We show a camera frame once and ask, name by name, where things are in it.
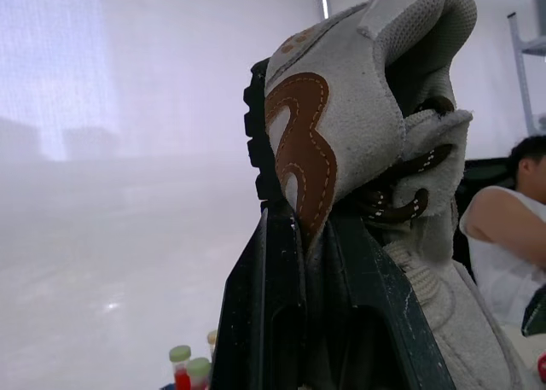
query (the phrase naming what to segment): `black hair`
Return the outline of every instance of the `black hair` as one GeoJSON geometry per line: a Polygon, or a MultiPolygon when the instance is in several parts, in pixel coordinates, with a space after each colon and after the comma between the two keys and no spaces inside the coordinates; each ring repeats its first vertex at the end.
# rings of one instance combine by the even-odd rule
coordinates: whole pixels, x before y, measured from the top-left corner
{"type": "Polygon", "coordinates": [[[546,156],[546,136],[532,136],[523,140],[521,143],[512,148],[510,156],[506,160],[508,174],[515,181],[518,179],[518,167],[520,161],[525,158],[530,158],[539,162],[546,156]]]}

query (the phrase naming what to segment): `tube cap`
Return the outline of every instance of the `tube cap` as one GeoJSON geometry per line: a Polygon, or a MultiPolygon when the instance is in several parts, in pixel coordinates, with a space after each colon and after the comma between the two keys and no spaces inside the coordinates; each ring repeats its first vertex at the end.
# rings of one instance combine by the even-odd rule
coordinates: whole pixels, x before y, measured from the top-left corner
{"type": "Polygon", "coordinates": [[[218,334],[217,330],[213,330],[211,333],[209,333],[206,336],[206,341],[208,341],[209,345],[215,345],[216,344],[216,336],[218,334]]]}
{"type": "Polygon", "coordinates": [[[211,362],[207,358],[195,358],[186,367],[189,377],[207,377],[211,371],[211,362]]]}
{"type": "Polygon", "coordinates": [[[176,346],[169,352],[169,359],[173,363],[185,362],[191,358],[191,348],[189,346],[176,346]]]}

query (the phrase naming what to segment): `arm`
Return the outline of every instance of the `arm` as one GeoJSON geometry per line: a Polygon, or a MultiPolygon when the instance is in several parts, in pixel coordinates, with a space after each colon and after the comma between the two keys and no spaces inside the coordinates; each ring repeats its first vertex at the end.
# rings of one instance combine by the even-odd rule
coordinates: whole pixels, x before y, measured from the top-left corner
{"type": "Polygon", "coordinates": [[[520,200],[500,189],[476,195],[468,227],[541,268],[546,268],[546,223],[520,200]]]}

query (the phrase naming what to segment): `green cap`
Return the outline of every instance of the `green cap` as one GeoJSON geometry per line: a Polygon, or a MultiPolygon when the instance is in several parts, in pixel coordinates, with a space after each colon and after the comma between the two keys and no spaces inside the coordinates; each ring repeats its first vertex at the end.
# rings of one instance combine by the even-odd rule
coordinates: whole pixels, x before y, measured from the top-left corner
{"type": "Polygon", "coordinates": [[[176,346],[169,352],[169,359],[173,363],[185,362],[191,358],[191,349],[189,346],[176,346]]]}
{"type": "Polygon", "coordinates": [[[211,371],[211,362],[207,358],[195,358],[186,366],[190,377],[207,377],[211,371]]]}

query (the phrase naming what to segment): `test tube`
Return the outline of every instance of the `test tube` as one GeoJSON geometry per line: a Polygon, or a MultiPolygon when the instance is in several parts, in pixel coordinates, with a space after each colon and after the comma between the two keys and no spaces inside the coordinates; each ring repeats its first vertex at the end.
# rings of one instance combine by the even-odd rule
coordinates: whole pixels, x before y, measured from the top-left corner
{"type": "Polygon", "coordinates": [[[217,330],[213,330],[206,336],[206,341],[208,341],[208,346],[211,348],[211,358],[214,358],[214,348],[216,347],[216,337],[218,335],[217,330]]]}
{"type": "Polygon", "coordinates": [[[173,347],[169,352],[176,390],[190,390],[191,388],[187,370],[189,358],[191,358],[191,348],[189,346],[173,347]]]}
{"type": "Polygon", "coordinates": [[[207,358],[196,358],[188,363],[188,376],[191,390],[207,390],[209,387],[209,374],[211,362],[207,358]]]}

